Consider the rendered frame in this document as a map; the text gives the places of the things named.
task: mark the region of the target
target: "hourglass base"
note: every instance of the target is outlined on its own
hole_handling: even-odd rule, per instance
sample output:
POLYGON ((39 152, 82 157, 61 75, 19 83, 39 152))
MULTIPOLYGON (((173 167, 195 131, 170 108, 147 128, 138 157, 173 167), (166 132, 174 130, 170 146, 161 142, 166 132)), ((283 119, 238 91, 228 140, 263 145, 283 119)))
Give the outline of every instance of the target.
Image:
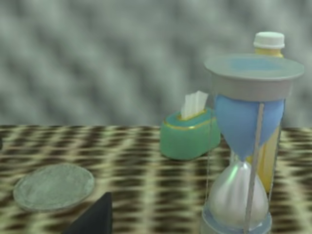
MULTIPOLYGON (((258 227, 249 231, 249 234, 270 234, 272 226, 272 218, 270 213, 258 227)), ((201 222, 200 222, 200 233, 199 234, 242 234, 242 230, 229 229, 223 225, 218 224, 211 213, 204 209, 201 222)))

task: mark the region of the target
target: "round disc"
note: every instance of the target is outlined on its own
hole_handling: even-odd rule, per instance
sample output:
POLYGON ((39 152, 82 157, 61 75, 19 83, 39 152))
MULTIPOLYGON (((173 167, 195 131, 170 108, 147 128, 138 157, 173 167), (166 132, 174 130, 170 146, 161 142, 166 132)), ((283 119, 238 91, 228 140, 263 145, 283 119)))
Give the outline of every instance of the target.
POLYGON ((48 212, 69 208, 83 201, 94 189, 94 177, 72 164, 40 168, 19 180, 13 197, 28 211, 48 212))

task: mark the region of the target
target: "bottle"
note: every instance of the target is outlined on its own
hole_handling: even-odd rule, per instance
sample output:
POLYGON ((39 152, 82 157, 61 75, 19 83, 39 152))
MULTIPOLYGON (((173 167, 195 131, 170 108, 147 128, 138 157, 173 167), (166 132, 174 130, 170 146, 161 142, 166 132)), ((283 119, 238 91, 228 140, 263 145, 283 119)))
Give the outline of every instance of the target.
MULTIPOLYGON (((259 55, 268 55, 283 58, 281 50, 285 47, 285 36, 277 32, 259 32, 255 35, 253 46, 254 52, 259 55)), ((271 190, 273 170, 278 144, 280 126, 277 127, 271 138, 260 148, 257 173, 267 193, 271 190)), ((230 163, 238 159, 234 152, 231 152, 230 163)))

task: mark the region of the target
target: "gray lid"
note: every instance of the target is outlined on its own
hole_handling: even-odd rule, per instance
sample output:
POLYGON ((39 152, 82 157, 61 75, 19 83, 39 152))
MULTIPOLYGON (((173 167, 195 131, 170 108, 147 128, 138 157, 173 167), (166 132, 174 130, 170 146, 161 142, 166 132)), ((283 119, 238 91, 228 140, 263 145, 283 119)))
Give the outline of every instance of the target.
POLYGON ((235 54, 205 62, 217 94, 245 101, 285 99, 304 73, 298 62, 273 56, 235 54))

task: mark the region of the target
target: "animal print tablecloth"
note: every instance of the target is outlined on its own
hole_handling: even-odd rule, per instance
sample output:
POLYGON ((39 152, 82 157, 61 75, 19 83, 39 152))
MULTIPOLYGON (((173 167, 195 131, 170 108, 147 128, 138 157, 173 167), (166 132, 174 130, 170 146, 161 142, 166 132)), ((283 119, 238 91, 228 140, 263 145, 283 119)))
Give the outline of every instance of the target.
MULTIPOLYGON (((106 191, 113 193, 114 234, 198 233, 207 157, 188 162, 162 157, 158 127, 3 126, 1 132, 1 234, 59 234, 106 191), (14 184, 41 166, 62 162, 94 174, 92 195, 62 212, 18 208, 14 184)), ((211 180, 228 157, 222 141, 211 153, 211 180)), ((282 132, 271 212, 274 234, 312 234, 311 129, 282 132)))

